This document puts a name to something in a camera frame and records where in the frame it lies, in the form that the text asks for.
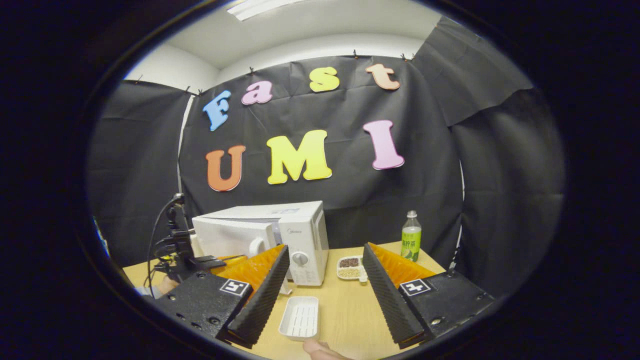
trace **white plastic tray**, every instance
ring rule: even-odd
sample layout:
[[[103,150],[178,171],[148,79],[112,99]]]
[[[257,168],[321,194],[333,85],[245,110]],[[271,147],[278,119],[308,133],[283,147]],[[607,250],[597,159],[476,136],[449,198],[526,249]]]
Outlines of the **white plastic tray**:
[[[351,259],[351,258],[358,259],[358,266],[350,266],[346,268],[340,267],[340,262],[342,260]],[[340,269],[356,269],[358,270],[358,275],[352,276],[352,277],[340,275]],[[367,272],[364,270],[364,266],[362,266],[362,255],[345,256],[343,258],[338,259],[338,262],[335,264],[335,273],[336,275],[338,275],[339,278],[344,280],[360,280],[360,282],[367,282],[367,279],[368,279]]]
[[[278,331],[295,341],[316,338],[318,335],[318,310],[317,297],[290,297]]]

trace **yellow foam letter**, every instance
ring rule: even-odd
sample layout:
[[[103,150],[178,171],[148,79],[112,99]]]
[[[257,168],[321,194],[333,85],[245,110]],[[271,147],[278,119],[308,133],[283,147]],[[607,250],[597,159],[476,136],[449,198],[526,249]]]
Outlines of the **yellow foam letter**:
[[[311,130],[302,138],[298,150],[291,145],[286,136],[276,136],[267,141],[271,148],[271,176],[267,178],[269,184],[284,184],[287,176],[282,167],[286,167],[291,179],[300,178],[302,165],[307,162],[307,169],[302,176],[307,180],[326,179],[331,177],[332,171],[326,166],[324,156],[325,130]]]
[[[319,67],[311,70],[309,73],[309,87],[314,92],[323,92],[333,90],[340,85],[340,79],[334,76],[338,73],[333,67]]]

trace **black curtain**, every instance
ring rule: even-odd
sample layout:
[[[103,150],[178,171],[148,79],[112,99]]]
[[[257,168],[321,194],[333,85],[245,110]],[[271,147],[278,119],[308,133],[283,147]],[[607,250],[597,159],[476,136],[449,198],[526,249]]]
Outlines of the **black curtain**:
[[[364,70],[382,63],[401,83],[378,87]],[[337,69],[340,86],[314,93],[308,74]],[[257,81],[273,82],[266,104],[240,98]],[[224,90],[228,120],[209,131],[203,108]],[[371,167],[371,139],[362,125],[391,120],[402,167]],[[324,129],[329,179],[270,185],[268,139],[299,146]],[[231,192],[206,180],[205,155],[243,144],[243,175]],[[222,160],[230,175],[230,156]],[[193,103],[180,168],[189,212],[236,205],[323,200],[330,247],[398,240],[406,211],[416,209],[422,248],[442,266],[503,295],[515,291],[548,249],[563,203],[564,158],[554,119],[540,92],[496,47],[443,18],[413,60],[361,56],[316,58],[261,69],[227,81]],[[463,200],[461,169],[466,186]],[[460,248],[456,252],[462,224]]]
[[[413,60],[438,89],[465,181],[456,269],[494,295],[546,253],[565,192],[563,145],[541,92],[496,47],[442,18]]]
[[[89,203],[120,266],[147,259],[156,216],[178,192],[178,143],[189,96],[169,86],[123,81],[96,124],[87,159]],[[167,234],[163,215],[154,241]]]
[[[395,91],[379,87],[365,68],[382,63],[394,70]],[[337,70],[336,90],[314,93],[309,73],[318,67]],[[273,98],[245,106],[240,99],[257,81],[273,83]],[[228,119],[215,131],[203,108],[229,90]],[[330,248],[361,246],[367,241],[386,243],[401,238],[406,212],[416,210],[422,224],[422,248],[441,264],[448,264],[460,228],[462,183],[460,164],[451,132],[436,102],[434,91],[409,61],[380,56],[331,56],[295,61],[258,70],[227,81],[193,102],[184,129],[180,172],[188,195],[189,214],[238,205],[277,204],[322,200]],[[362,126],[390,120],[398,154],[398,168],[375,170],[372,140]],[[271,149],[266,142],[284,135],[296,148],[304,134],[324,129],[327,165],[331,178],[307,181],[291,178],[268,184]],[[242,178],[229,192],[216,192],[207,184],[205,155],[243,144]],[[230,175],[230,156],[223,157],[222,178]]]

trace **wooden table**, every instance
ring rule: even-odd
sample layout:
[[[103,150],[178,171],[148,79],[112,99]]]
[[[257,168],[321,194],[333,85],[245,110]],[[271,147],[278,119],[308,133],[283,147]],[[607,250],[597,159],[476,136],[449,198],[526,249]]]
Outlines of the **wooden table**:
[[[380,246],[399,254],[401,242]],[[398,349],[391,338],[380,305],[368,281],[366,284],[360,284],[357,280],[345,281],[337,277],[335,267],[338,259],[344,256],[362,255],[363,249],[363,247],[352,247],[329,250],[323,285],[296,286],[293,282],[289,282],[293,292],[288,296],[278,295],[258,343],[251,350],[239,348],[270,359],[309,359],[308,354],[302,350],[302,342],[290,340],[278,332],[285,305],[291,296],[318,298],[320,303],[318,340],[326,341],[331,349],[346,357],[356,360],[379,359],[416,347],[417,345],[413,345],[402,350]],[[423,250],[420,250],[417,263],[436,274],[445,271]],[[124,272],[134,286],[142,286],[147,276],[147,263],[128,266],[124,268]],[[159,283],[163,276],[164,274],[158,274],[153,284]]]

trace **white ceiling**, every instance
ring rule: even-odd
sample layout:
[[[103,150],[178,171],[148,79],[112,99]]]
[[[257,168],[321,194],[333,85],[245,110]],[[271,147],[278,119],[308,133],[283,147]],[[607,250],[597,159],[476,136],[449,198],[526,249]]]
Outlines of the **white ceiling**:
[[[282,44],[345,33],[426,39],[440,14],[411,0],[308,0],[245,21],[226,9],[177,33],[168,43],[224,69],[238,59]]]

